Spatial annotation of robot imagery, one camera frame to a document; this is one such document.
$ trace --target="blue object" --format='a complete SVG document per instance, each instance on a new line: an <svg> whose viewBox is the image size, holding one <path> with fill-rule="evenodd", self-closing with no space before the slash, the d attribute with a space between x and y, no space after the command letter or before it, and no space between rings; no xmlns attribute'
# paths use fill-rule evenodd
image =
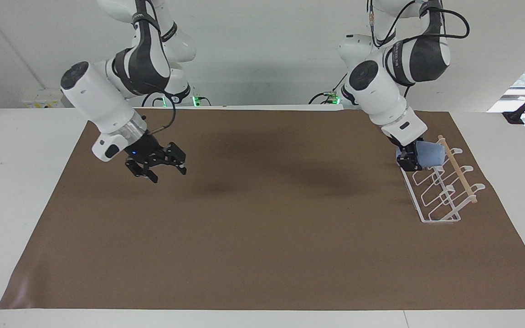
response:
<svg viewBox="0 0 525 328"><path fill-rule="evenodd" d="M396 148L396 158L400 155L400 148ZM417 160L423 168L441 166L445 162L446 152L443 145L417 141Z"/></svg>

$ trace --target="brown tablecloth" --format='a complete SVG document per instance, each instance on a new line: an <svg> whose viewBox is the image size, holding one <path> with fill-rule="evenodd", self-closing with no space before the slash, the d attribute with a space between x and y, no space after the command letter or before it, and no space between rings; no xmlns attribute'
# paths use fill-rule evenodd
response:
<svg viewBox="0 0 525 328"><path fill-rule="evenodd" d="M180 111L157 136L188 175L158 167L155 185L124 154L97 160L89 124L0 309L525 309L525 246L500 200L450 115L419 116L488 187L459 223L420 222L362 112Z"/></svg>

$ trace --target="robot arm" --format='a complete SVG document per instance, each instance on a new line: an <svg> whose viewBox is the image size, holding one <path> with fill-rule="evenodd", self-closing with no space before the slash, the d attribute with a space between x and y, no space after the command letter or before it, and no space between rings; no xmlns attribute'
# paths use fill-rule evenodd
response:
<svg viewBox="0 0 525 328"><path fill-rule="evenodd" d="M405 9L403 17L420 17L423 34L400 40L392 46L396 31L388 35L394 17ZM349 35L340 45L340 56L348 66L348 77L340 95L355 108L369 114L371 121L400 148L398 164L405 171L422 170L418 162L417 141L427 125L400 95L398 85L410 87L416 82L440 77L450 62L450 51L444 35L444 16L440 0L420 0L407 5L398 0L375 0L369 7L371 24L389 22L386 28L374 25L375 37Z"/></svg>
<svg viewBox="0 0 525 328"><path fill-rule="evenodd" d="M173 165L185 174L183 151L175 143L161 147L148 132L144 118L125 101L125 98L154 92L166 93L170 85L172 69L166 58L158 17L161 13L166 23L171 20L167 18L165 3L160 9L150 0L99 0L99 3L112 17L132 23L135 37L131 48L111 60L96 64L80 62L62 77L61 87L66 97L101 133L92 147L94 155L108 162L125 151L129 154L125 162L129 170L154 183L158 177L150 168L159 164ZM166 42L175 39L177 33L179 31L170 31ZM185 44L187 48L171 50L178 60L187 61L195 56L189 47L191 40Z"/></svg>

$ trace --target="dish rack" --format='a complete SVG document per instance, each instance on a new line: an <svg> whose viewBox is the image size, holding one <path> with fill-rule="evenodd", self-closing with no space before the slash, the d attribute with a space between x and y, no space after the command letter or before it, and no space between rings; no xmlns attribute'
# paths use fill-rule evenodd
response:
<svg viewBox="0 0 525 328"><path fill-rule="evenodd" d="M414 172L410 177L404 170L400 169L400 171L421 222L428 224L459 222L461 220L459 210L470 203L477 203L476 193L485 189L485 185L482 183L470 185L467 181L465 174L472 172L473 166L460 166L455 159L455 155L463 153L462 149L450 148L442 135L439 136L437 143L443 145L446 151L446 160L442 166Z"/></svg>

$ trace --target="white table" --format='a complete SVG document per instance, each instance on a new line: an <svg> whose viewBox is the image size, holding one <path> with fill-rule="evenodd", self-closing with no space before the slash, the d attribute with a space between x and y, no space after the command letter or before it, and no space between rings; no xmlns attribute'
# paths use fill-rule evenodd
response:
<svg viewBox="0 0 525 328"><path fill-rule="evenodd" d="M309 110L310 106L270 106ZM326 107L338 110L339 106ZM225 109L262 109L249 108ZM500 114L452 114L525 243L525 129ZM0 109L0 297L85 120L73 108ZM525 327L525 311L0 311L6 327Z"/></svg>

